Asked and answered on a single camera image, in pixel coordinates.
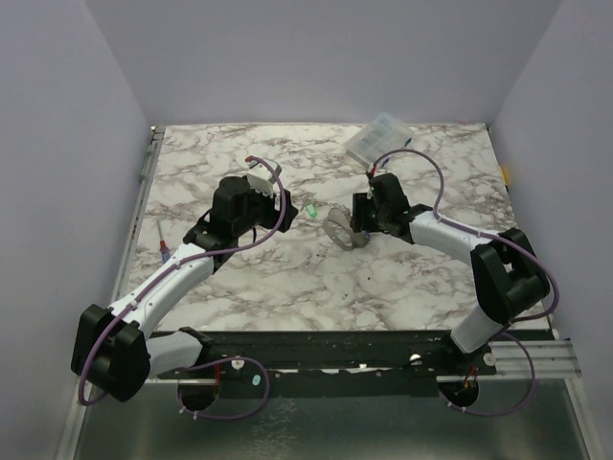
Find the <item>gray wall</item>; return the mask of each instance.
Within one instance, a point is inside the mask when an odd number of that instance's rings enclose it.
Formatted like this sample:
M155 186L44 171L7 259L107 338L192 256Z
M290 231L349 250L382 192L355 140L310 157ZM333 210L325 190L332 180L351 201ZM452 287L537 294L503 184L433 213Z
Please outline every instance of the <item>gray wall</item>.
M152 124L492 122L559 0L87 0Z
M573 338L613 458L613 3L565 0L496 118L520 225L559 279L556 326Z
M55 453L80 312L108 301L150 131L82 0L0 14L0 456Z

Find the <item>yellow object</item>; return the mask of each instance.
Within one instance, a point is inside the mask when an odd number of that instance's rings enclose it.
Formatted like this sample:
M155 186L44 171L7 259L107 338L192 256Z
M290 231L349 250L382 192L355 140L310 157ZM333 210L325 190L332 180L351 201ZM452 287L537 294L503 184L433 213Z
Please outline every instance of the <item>yellow object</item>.
M508 166L502 165L500 167L500 173L502 174L502 180L506 187L511 184L511 169Z

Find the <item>marble tabletop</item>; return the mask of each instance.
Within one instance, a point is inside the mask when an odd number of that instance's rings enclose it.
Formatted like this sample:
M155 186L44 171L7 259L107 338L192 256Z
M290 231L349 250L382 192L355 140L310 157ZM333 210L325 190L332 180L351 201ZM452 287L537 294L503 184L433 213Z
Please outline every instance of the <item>marble tabletop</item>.
M129 288L160 264L156 220L172 251L211 206L219 179L244 175L244 158L270 158L300 210L292 228L233 256L193 289L160 323L160 330L368 331L450 329L476 304L469 267L427 247L373 235L364 248L343 251L322 221L331 204L351 209L352 194L367 190L364 170L343 143L361 126L171 126L166 130L149 195ZM432 155L445 176L443 214L488 228L515 225L484 125L413 125L413 147ZM411 204L432 204L436 172L416 156L388 166ZM305 207L318 210L312 218ZM240 244L250 242L251 234ZM539 305L530 312L542 311ZM545 329L545 319L518 328Z

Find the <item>metal floor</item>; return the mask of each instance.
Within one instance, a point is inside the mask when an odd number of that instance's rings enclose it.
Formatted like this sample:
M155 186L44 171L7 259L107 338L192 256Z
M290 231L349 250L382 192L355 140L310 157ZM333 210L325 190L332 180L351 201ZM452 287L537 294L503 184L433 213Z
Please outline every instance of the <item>metal floor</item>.
M474 408L516 404L526 381L487 381ZM531 460L587 459L564 380L541 380L530 405L477 418L438 398L271 399L238 422L179 415L176 385L146 385L130 402L90 407L79 438L82 460ZM254 401L221 401L236 413Z

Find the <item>translucent container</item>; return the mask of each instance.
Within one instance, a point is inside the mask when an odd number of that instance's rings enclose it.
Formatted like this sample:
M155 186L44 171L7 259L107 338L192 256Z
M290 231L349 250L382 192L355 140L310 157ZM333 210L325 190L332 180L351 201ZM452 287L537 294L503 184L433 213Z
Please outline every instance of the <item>translucent container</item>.
M348 156L368 169L383 153L408 146L413 136L413 130L406 124L382 113L347 141L345 148Z

